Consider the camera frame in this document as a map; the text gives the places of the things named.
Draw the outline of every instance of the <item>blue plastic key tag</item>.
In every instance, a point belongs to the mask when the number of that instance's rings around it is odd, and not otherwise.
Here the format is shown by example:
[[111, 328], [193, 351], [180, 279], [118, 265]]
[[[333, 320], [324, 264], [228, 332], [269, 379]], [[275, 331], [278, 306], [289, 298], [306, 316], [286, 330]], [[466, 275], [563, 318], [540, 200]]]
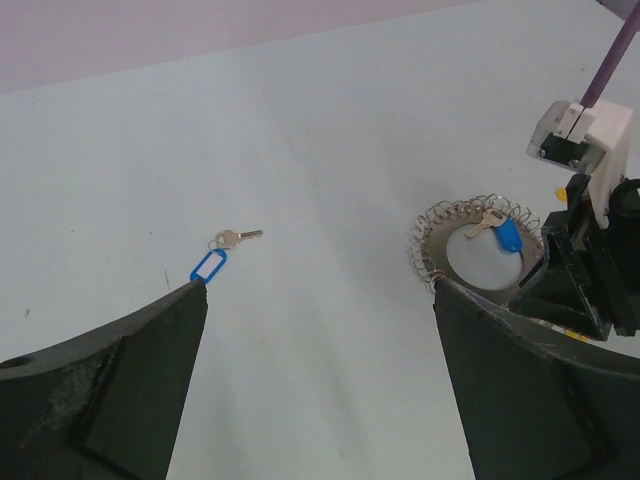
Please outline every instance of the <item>blue plastic key tag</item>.
[[189, 278], [192, 282], [201, 278], [206, 285], [216, 276], [226, 262], [227, 252], [221, 248], [215, 248], [204, 256], [198, 266], [193, 269]]
[[522, 250], [522, 238], [513, 219], [507, 218], [507, 221], [496, 227], [495, 230], [498, 242], [505, 251], [518, 253]]

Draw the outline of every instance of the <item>yellow label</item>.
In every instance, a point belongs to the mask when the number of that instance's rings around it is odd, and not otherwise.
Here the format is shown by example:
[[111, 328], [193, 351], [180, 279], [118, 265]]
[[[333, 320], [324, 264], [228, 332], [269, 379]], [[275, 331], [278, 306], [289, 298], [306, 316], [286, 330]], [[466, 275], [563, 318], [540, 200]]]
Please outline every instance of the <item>yellow label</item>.
[[561, 202], [567, 203], [567, 189], [566, 188], [558, 188], [556, 189], [556, 197]]
[[573, 338], [574, 340], [580, 340], [581, 342], [589, 343], [589, 339], [587, 337], [585, 337], [584, 335], [580, 335], [579, 333], [576, 333], [572, 330], [565, 329], [564, 334]]

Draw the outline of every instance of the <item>keychain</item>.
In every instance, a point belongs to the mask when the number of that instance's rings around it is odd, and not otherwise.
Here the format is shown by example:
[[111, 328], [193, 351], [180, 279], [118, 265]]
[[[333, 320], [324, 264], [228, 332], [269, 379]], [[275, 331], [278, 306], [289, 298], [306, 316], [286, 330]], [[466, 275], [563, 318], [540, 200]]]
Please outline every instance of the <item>keychain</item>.
[[231, 250], [246, 238], [261, 237], [262, 234], [262, 230], [246, 233], [236, 233], [232, 230], [225, 230], [217, 233], [214, 239], [209, 242], [209, 253], [207, 253], [198, 266], [193, 269], [189, 279], [193, 282], [201, 278], [204, 280], [205, 285], [208, 284], [224, 264], [227, 263], [226, 250]]
[[523, 244], [520, 232], [509, 215], [494, 208], [488, 208], [482, 213], [480, 223], [469, 230], [466, 236], [471, 239], [487, 228], [492, 228], [495, 231], [498, 243], [505, 252], [520, 253], [522, 251]]
[[193, 269], [189, 279], [193, 282], [201, 278], [206, 285], [216, 276], [225, 263], [227, 263], [227, 252], [221, 248], [214, 248], [209, 251], [198, 266]]

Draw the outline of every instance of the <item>white floor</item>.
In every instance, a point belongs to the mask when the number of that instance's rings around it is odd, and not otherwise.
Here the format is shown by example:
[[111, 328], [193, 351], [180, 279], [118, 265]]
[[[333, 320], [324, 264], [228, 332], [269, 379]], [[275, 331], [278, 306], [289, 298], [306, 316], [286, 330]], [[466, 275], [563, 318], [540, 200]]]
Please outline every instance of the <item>white floor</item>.
[[[525, 149], [620, 25], [596, 2], [487, 0], [0, 96], [0, 357], [262, 228], [209, 286], [169, 478], [472, 479], [409, 226], [490, 192], [562, 208], [568, 173]], [[636, 42], [606, 98], [640, 109], [639, 68]]]

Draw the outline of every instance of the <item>key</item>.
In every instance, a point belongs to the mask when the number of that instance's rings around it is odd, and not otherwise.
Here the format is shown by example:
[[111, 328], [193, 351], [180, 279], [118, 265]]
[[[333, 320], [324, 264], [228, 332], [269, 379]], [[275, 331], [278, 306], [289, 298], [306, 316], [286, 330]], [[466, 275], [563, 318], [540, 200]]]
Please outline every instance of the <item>key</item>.
[[231, 250], [238, 243], [245, 238], [261, 237], [264, 232], [262, 230], [255, 230], [253, 232], [236, 233], [233, 230], [225, 230], [216, 234], [214, 240], [218, 248], [223, 250]]
[[482, 221], [478, 225], [473, 227], [471, 230], [469, 230], [465, 234], [465, 236], [467, 238], [473, 238], [477, 234], [479, 234], [482, 230], [484, 230], [485, 228], [501, 227], [504, 224], [504, 222], [506, 222], [506, 221], [507, 221], [506, 215], [504, 215], [503, 213], [499, 212], [498, 210], [494, 210], [493, 208], [489, 208], [488, 210], [486, 210], [482, 214]]

